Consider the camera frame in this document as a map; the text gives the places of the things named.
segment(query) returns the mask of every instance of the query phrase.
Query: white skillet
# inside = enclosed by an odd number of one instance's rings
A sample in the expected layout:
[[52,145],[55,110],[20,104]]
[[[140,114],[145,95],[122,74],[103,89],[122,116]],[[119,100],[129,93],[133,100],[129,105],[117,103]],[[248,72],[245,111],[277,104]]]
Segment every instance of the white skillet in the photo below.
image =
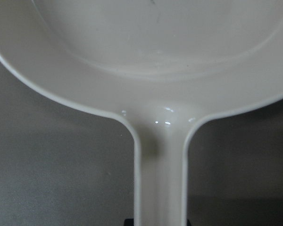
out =
[[135,141],[134,225],[186,225],[205,122],[283,98],[283,0],[0,0],[0,61]]

